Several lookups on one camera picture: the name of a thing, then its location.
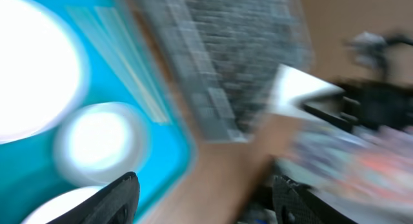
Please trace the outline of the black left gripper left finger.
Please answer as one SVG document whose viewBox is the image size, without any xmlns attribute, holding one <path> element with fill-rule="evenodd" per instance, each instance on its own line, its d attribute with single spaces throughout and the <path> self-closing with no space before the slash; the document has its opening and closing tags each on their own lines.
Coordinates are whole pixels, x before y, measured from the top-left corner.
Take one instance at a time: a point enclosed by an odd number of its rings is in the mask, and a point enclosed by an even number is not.
<svg viewBox="0 0 413 224">
<path fill-rule="evenodd" d="M 48 224 L 132 224 L 139 193 L 136 173 L 127 172 Z"/>
</svg>

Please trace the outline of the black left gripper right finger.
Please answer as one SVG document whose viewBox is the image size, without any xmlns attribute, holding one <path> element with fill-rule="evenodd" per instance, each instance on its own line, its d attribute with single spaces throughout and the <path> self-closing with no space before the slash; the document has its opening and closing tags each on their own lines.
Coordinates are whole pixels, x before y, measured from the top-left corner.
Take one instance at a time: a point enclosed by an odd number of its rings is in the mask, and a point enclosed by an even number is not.
<svg viewBox="0 0 413 224">
<path fill-rule="evenodd" d="M 274 177 L 272 202 L 279 224 L 356 224 L 286 175 Z"/>
</svg>

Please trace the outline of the small pink bowl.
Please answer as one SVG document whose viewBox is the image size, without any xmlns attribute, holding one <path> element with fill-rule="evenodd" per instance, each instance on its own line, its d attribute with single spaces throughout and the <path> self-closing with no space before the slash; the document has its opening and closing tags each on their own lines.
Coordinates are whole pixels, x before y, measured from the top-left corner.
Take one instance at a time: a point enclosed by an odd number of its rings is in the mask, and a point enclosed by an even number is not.
<svg viewBox="0 0 413 224">
<path fill-rule="evenodd" d="M 21 222 L 21 224 L 48 223 L 72 210 L 74 207 L 78 206 L 101 189 L 102 187 L 90 186 L 65 192 L 64 194 L 56 196 L 35 209 Z"/>
</svg>

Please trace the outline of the grey round bowl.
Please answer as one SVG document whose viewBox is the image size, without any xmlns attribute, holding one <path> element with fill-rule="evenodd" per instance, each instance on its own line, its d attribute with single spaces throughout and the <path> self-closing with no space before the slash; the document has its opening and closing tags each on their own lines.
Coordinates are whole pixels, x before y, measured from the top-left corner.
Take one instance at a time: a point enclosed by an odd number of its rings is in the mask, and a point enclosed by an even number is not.
<svg viewBox="0 0 413 224">
<path fill-rule="evenodd" d="M 139 171 L 146 163 L 148 134 L 145 116 L 132 105 L 88 105 L 59 126 L 54 162 L 60 175 L 74 185 L 106 185 L 126 172 Z"/>
</svg>

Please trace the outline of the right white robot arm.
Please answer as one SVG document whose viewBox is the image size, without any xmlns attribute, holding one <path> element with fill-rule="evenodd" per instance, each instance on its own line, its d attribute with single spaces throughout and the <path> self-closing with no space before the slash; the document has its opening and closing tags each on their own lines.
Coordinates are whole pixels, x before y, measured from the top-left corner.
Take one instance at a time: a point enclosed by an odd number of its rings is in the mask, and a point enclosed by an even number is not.
<svg viewBox="0 0 413 224">
<path fill-rule="evenodd" d="M 348 43 L 371 79 L 327 83 L 280 69 L 276 112 L 303 120 L 274 164 L 278 223 L 412 222 L 412 87 L 391 82 L 388 52 L 404 34 Z"/>
</svg>

